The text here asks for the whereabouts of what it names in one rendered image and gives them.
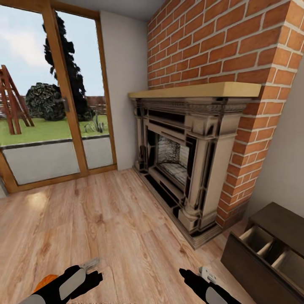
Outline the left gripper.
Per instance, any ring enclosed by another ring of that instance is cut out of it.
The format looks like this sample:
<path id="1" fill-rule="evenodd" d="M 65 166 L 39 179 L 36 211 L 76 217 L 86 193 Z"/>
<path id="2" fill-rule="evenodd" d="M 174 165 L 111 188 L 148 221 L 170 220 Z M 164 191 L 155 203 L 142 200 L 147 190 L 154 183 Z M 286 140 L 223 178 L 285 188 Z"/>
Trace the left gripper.
<path id="1" fill-rule="evenodd" d="M 103 280 L 102 273 L 98 274 L 98 271 L 94 271 L 91 274 L 86 274 L 87 277 L 87 285 L 81 293 L 72 294 L 71 299 L 75 299 L 78 296 L 86 293 L 88 290 L 93 289 L 94 287 L 98 286 L 100 281 Z"/>

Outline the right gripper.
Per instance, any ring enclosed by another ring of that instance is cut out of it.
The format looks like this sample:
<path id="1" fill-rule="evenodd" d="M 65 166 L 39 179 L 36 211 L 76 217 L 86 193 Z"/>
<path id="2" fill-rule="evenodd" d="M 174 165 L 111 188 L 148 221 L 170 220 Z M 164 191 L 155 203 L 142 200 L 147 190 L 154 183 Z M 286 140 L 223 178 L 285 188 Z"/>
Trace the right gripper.
<path id="1" fill-rule="evenodd" d="M 193 291 L 201 298 L 200 295 L 200 285 L 203 282 L 207 282 L 202 277 L 198 277 L 196 274 L 194 274 L 191 270 L 185 270 L 185 269 L 179 269 L 179 272 L 181 273 L 182 277 L 185 278 L 184 282 L 190 286 Z"/>

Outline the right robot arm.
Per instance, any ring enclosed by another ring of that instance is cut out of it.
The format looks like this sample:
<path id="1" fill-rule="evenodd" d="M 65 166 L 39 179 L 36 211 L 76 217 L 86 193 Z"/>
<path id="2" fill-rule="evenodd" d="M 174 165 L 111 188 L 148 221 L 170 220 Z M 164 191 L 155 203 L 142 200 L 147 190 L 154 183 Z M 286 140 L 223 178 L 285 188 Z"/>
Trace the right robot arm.
<path id="1" fill-rule="evenodd" d="M 201 266 L 196 275 L 191 270 L 179 269 L 184 282 L 190 286 L 193 291 L 206 304 L 241 304 L 232 297 L 224 288 L 217 284 L 217 277 L 206 267 Z"/>

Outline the pumpkin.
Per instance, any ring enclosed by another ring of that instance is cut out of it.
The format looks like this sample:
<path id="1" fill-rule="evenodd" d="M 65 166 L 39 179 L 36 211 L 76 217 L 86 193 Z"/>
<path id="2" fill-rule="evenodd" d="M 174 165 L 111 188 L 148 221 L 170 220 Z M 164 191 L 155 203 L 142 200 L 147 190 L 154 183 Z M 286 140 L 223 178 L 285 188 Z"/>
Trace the pumpkin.
<path id="1" fill-rule="evenodd" d="M 47 277 L 43 278 L 43 280 L 37 285 L 36 289 L 34 290 L 34 293 L 46 286 L 48 283 L 55 280 L 56 278 L 58 278 L 58 275 L 48 275 Z"/>

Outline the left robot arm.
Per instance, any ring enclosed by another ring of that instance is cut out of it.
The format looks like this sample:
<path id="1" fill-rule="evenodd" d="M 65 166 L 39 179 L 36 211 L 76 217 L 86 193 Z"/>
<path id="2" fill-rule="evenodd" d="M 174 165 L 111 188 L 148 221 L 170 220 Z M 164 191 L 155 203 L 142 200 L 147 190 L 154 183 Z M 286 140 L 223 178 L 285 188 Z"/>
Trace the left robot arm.
<path id="1" fill-rule="evenodd" d="M 65 270 L 65 273 L 48 283 L 37 292 L 28 296 L 19 304 L 66 304 L 70 299 L 86 293 L 98 286 L 103 280 L 102 273 L 88 270 L 100 265 L 100 258 L 93 258 L 83 264 L 74 265 Z"/>

